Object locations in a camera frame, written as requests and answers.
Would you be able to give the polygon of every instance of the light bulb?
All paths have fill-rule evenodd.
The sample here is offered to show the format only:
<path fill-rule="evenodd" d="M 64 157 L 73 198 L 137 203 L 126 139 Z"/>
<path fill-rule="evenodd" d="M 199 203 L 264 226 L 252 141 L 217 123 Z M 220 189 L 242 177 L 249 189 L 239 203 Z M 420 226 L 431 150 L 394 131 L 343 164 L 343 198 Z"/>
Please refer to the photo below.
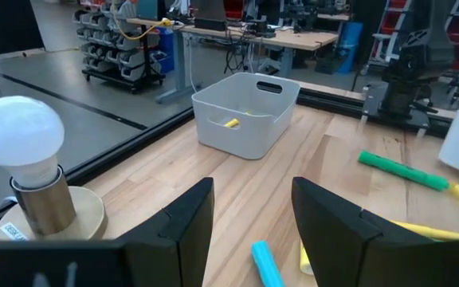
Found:
<path fill-rule="evenodd" d="M 0 98 L 0 166 L 21 187 L 43 187 L 56 179 L 56 153 L 64 137 L 60 117 L 47 104 L 27 96 Z"/>

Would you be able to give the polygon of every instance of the desk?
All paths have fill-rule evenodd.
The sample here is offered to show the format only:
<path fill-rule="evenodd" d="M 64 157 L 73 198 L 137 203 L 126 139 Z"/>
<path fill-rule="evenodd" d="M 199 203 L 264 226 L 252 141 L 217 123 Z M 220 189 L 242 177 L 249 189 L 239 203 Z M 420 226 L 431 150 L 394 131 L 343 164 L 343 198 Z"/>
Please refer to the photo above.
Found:
<path fill-rule="evenodd" d="M 205 286 L 262 286 L 250 246 L 269 243 L 288 287 L 316 286 L 299 271 L 299 235 L 290 188 L 304 176 L 385 218 L 459 232 L 459 202 L 357 163 L 361 149 L 423 171 L 457 179 L 437 160 L 442 140 L 297 106 L 292 123 L 269 153 L 248 161 L 198 143 L 195 122 L 183 125 L 86 186 L 104 200 L 106 238 L 149 218 L 199 181 L 214 178 L 214 229 Z"/>
<path fill-rule="evenodd" d="M 143 20 L 138 18 L 128 19 L 127 22 L 139 24 L 143 26 L 153 26 L 157 21 Z M 180 96 L 191 95 L 194 93 L 192 87 L 186 83 L 186 68 L 185 54 L 183 50 L 183 35 L 182 33 L 195 33 L 205 36 L 226 38 L 225 31 L 215 31 L 209 29 L 199 29 L 194 26 L 174 26 L 173 28 L 173 46 L 175 58 L 175 90 L 169 91 L 163 95 L 157 96 L 155 100 L 162 103 L 166 100 L 173 100 Z M 231 37 L 238 39 L 241 32 L 237 28 L 229 28 Z M 284 47 L 284 52 L 280 60 L 280 77 L 287 77 L 292 68 L 293 50 L 304 49 L 315 51 L 325 45 L 335 42 L 338 36 L 333 33 L 293 33 L 291 30 L 277 31 L 273 38 L 251 37 L 249 42 L 262 45 L 271 45 L 276 47 Z"/>

